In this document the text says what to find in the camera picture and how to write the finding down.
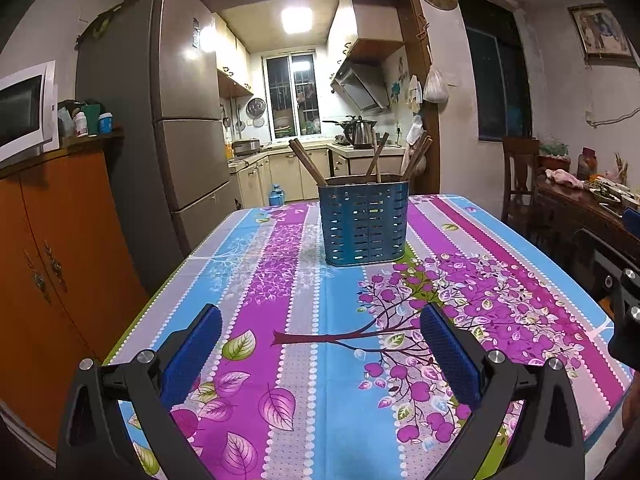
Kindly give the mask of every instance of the floral tablecloth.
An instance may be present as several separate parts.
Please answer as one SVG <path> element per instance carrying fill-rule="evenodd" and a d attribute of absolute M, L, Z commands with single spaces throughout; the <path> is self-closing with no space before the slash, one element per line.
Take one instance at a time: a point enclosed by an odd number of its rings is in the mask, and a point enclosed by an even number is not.
<path fill-rule="evenodd" d="M 607 353 L 612 323 L 598 305 L 514 231 L 444 195 L 411 197 L 404 259 L 362 267 L 325 263 L 317 203 L 235 212 L 108 362 L 158 348 L 213 303 L 223 336 L 172 413 L 217 480 L 423 480 L 470 416 L 418 330 L 428 301 L 513 361 L 562 360 L 585 437 L 629 386 L 630 371 Z M 163 478 L 131 405 L 120 407 L 146 471 Z"/>

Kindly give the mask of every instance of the orange cabinet door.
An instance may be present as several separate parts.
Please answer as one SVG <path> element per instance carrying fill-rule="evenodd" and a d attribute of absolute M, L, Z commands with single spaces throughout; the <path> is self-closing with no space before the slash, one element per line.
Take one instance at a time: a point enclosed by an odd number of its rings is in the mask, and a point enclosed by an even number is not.
<path fill-rule="evenodd" d="M 20 174 L 47 273 L 89 348 L 104 359 L 148 300 L 129 256 L 102 152 L 49 160 Z"/>
<path fill-rule="evenodd" d="M 0 204 L 0 399 L 55 448 L 78 363 L 94 355 L 49 281 L 17 178 L 0 180 Z"/>

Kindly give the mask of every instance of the tablecloth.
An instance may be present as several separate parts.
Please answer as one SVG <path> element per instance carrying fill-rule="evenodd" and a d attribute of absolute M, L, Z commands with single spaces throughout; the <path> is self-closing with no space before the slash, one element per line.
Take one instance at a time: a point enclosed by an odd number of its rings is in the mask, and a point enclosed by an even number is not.
<path fill-rule="evenodd" d="M 222 338 L 172 414 L 217 480 L 423 480 L 470 415 L 418 330 L 428 301 L 486 349 L 565 363 L 585 438 L 630 384 L 607 353 L 612 322 L 598 305 L 514 231 L 450 195 L 411 197 L 404 258 L 361 267 L 325 262 L 315 202 L 237 211 L 108 362 L 157 349 L 213 303 Z M 146 471 L 163 478 L 131 405 L 120 408 Z M 483 467 L 504 453 L 519 409 Z"/>

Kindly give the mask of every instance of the picture frame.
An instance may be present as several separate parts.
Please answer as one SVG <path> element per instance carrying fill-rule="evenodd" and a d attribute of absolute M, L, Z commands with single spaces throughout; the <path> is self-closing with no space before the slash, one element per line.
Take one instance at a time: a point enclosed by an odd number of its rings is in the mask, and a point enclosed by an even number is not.
<path fill-rule="evenodd" d="M 631 44 L 618 20 L 604 4 L 569 7 L 584 59 L 613 59 L 635 63 Z"/>

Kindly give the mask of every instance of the blue gripper pad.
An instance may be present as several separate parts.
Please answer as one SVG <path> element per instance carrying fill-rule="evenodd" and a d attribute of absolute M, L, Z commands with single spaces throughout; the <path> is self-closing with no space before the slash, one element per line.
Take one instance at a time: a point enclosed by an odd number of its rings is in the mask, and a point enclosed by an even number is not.
<path fill-rule="evenodd" d="M 440 365 L 458 402 L 473 411 L 480 405 L 480 372 L 466 354 L 456 335 L 442 319 L 444 314 L 428 304 L 420 313 L 420 332 Z"/>
<path fill-rule="evenodd" d="M 186 337 L 164 368 L 161 378 L 160 400 L 167 410 L 181 404 L 189 395 L 191 385 L 211 354 L 222 334 L 222 314 L 213 305 L 184 330 Z"/>

